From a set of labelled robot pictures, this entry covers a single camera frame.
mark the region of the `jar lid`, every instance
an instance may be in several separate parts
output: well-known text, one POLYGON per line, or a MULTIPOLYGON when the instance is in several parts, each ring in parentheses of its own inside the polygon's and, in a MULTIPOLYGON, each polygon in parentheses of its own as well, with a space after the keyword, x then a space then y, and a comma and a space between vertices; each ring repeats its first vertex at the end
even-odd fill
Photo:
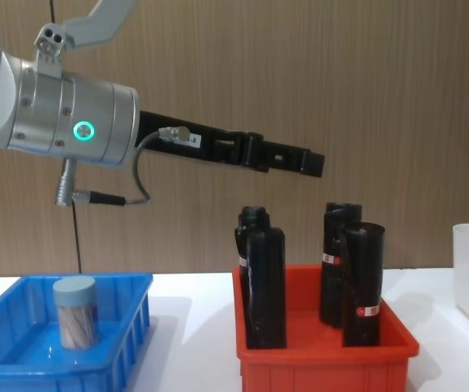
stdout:
POLYGON ((84 306, 96 303, 96 282, 91 276, 70 276, 53 283, 58 306, 84 306))

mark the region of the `cable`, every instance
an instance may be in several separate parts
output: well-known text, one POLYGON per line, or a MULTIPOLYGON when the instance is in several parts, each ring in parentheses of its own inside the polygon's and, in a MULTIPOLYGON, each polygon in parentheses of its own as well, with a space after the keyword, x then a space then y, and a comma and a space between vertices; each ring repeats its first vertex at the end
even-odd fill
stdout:
POLYGON ((156 140, 160 137, 160 131, 155 131, 153 133, 150 133, 148 136, 146 136, 140 144, 136 147, 135 153, 133 154, 133 164, 132 164, 132 174, 133 174, 133 180, 135 181, 136 187, 142 194, 142 198, 138 199, 133 199, 133 200, 127 200, 126 205, 132 205, 132 204, 145 204, 149 202, 151 199, 150 194, 147 193, 147 190, 145 190, 142 180, 140 179, 140 176, 138 175, 138 160, 140 158, 140 154, 142 150, 153 140, 156 140))

